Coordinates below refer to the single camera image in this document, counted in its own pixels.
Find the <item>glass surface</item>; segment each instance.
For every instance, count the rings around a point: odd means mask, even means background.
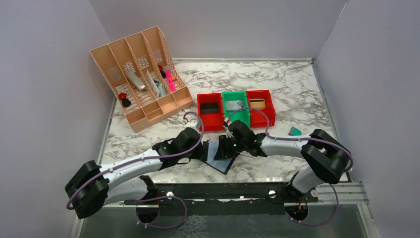
[[[321,222],[331,216],[334,205],[309,207],[305,222]],[[337,217],[324,226],[295,224],[287,216],[232,215],[189,216],[186,223],[172,230],[145,229],[137,225],[135,208],[103,208],[85,219],[82,238],[365,238],[365,230],[357,205],[340,205]],[[152,224],[170,226],[182,217],[158,217]]]

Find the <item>peach desk organizer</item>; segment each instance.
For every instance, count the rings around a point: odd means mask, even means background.
[[[194,103],[188,87],[175,71],[165,36],[157,26],[93,49],[91,54],[120,104],[115,87],[123,85],[131,105],[121,106],[135,133]],[[162,78],[158,65],[169,68],[173,92],[168,81]],[[145,90],[139,90],[126,76],[131,70],[145,84]],[[145,79],[147,71],[164,87],[166,96],[154,95],[152,85]]]

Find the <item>small black object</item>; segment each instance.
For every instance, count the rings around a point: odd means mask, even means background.
[[[121,100],[121,102],[122,102],[122,105],[123,105],[125,108],[127,108],[127,107],[129,107],[129,106],[131,105],[130,100],[128,100],[128,99],[126,99],[126,98],[124,98],[123,100]]]
[[[201,114],[219,113],[219,105],[217,103],[201,103],[200,113]]]
[[[301,206],[300,209],[299,206],[285,207],[284,210],[296,221],[302,221],[308,216],[307,206]]]
[[[200,134],[191,127],[187,127],[176,138],[156,143],[152,146],[152,149],[157,151],[159,155],[173,155],[190,149],[199,139]],[[204,152],[203,145],[200,143],[188,154],[175,156],[170,159],[161,159],[163,164],[159,170],[177,165],[178,161],[182,158],[202,160],[204,154],[206,153]]]
[[[163,70],[160,70],[160,74],[162,75],[162,78],[166,78],[166,73]]]
[[[235,159],[244,150],[241,143],[233,137],[219,136],[219,147],[214,160]]]
[[[150,223],[158,218],[159,208],[136,208],[136,216],[142,223]]]
[[[142,175],[139,178],[141,180],[143,180],[143,182],[147,186],[147,193],[146,193],[146,195],[142,199],[150,199],[150,198],[157,197],[159,195],[158,194],[158,188],[156,187],[155,183],[150,178],[150,176],[148,176],[148,175]],[[148,202],[147,204],[158,204],[158,201],[157,200],[151,201],[151,202]]]
[[[255,135],[254,132],[240,120],[232,122],[228,129],[232,133],[233,137],[237,140],[240,148],[244,148],[252,156],[267,157],[267,155],[261,149],[261,144],[265,138],[265,133],[259,133]]]

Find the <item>marble tabletop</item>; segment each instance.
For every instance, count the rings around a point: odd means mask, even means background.
[[[287,135],[295,126],[304,134],[320,128],[332,135],[310,62],[178,62],[175,67],[189,87],[194,105],[134,133],[120,104],[116,104],[101,164],[138,155],[157,142],[177,136],[183,130],[184,113],[197,111],[199,93],[268,89],[276,110],[276,123],[269,129],[270,134]],[[203,140],[216,140],[218,136],[205,134]],[[294,173],[307,166],[305,160],[295,157],[238,156],[227,175],[195,160],[148,175],[156,183],[289,181]]]

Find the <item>teal eraser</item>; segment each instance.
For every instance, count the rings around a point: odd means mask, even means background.
[[[159,89],[159,97],[161,98],[161,97],[163,97],[163,96],[166,96],[166,93],[165,93],[165,90],[164,90],[164,88],[162,87],[162,85],[161,84],[156,84],[156,86],[157,86],[157,88]]]
[[[302,132],[296,127],[292,126],[292,128],[290,128],[289,135],[302,135]]]

